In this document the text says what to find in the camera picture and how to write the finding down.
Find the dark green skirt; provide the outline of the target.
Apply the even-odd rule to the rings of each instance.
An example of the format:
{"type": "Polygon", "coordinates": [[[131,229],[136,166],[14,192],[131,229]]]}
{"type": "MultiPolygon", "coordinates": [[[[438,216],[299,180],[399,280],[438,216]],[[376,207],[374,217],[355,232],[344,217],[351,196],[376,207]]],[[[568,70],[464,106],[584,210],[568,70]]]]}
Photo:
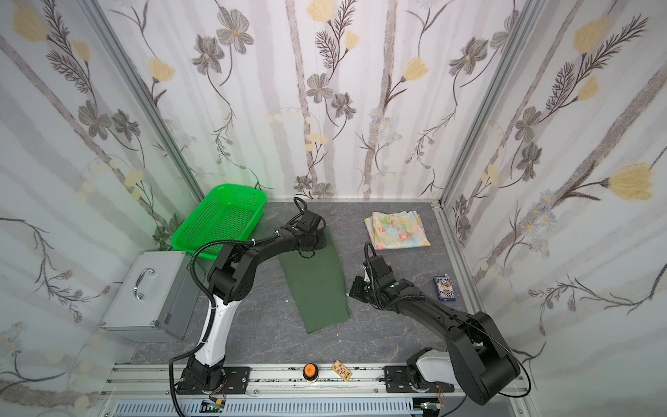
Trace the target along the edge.
{"type": "Polygon", "coordinates": [[[305,258],[298,252],[278,256],[291,295],[307,333],[344,323],[351,317],[346,278],[333,237],[325,231],[326,246],[305,258]]]}

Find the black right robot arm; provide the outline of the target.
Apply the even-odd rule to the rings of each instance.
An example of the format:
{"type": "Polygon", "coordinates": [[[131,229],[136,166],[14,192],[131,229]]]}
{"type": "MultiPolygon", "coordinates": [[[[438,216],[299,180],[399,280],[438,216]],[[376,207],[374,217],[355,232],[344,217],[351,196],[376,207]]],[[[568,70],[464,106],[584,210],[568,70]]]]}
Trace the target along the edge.
{"type": "Polygon", "coordinates": [[[451,309],[411,281],[396,279],[381,255],[368,256],[363,266],[365,274],[356,276],[349,295],[409,317],[441,338],[453,376],[471,401],[485,405],[525,370],[488,314],[451,309]]]}

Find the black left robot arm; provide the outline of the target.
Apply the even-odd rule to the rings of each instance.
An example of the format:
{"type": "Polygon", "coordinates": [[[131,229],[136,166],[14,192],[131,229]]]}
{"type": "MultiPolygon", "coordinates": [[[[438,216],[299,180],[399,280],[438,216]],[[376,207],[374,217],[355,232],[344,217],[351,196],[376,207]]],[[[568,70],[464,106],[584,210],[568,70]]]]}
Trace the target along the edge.
{"type": "Polygon", "coordinates": [[[209,308],[198,344],[168,361],[172,397],[212,393],[226,382],[223,364],[229,331],[241,301],[253,288],[259,265],[292,251],[309,259],[327,246],[326,227],[322,216],[302,208],[269,237],[249,241],[218,240],[196,250],[191,258],[193,262],[206,248],[222,247],[208,271],[207,283],[196,273],[192,274],[196,286],[206,295],[209,308]]]}

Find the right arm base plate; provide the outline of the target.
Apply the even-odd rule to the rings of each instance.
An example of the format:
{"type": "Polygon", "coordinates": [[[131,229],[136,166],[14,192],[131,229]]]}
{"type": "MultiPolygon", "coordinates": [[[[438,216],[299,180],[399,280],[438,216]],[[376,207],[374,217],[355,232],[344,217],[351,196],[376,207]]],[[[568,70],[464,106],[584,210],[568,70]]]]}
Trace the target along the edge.
{"type": "Polygon", "coordinates": [[[453,393],[453,384],[428,382],[412,365],[385,366],[383,382],[388,394],[453,393]]]}

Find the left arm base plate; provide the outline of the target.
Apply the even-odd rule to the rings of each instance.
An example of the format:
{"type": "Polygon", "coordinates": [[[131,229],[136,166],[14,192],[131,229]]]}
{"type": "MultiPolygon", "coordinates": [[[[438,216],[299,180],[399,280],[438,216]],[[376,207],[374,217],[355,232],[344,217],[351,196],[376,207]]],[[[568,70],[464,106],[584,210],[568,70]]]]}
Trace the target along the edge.
{"type": "Polygon", "coordinates": [[[185,368],[175,384],[177,394],[245,394],[250,367],[224,367],[197,370],[185,368]]]}

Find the pastel floral skirt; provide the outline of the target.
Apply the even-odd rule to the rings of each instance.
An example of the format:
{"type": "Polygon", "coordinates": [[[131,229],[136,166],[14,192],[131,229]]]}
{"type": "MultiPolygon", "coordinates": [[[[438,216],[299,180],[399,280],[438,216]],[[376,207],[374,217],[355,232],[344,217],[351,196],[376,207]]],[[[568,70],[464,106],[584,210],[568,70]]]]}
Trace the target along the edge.
{"type": "Polygon", "coordinates": [[[414,210],[393,214],[373,212],[364,220],[364,224],[375,250],[402,250],[431,245],[420,215],[414,210]]]}

